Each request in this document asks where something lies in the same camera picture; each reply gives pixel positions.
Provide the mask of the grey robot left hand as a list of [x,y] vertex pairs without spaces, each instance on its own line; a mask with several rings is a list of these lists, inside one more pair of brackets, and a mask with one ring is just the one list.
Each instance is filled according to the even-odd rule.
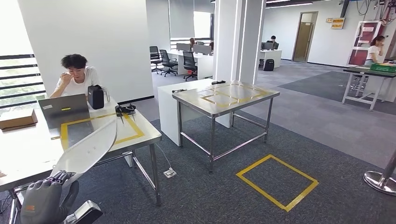
[[30,184],[21,208],[22,224],[60,224],[71,210],[79,192],[78,181],[69,181],[73,172],[60,170]]

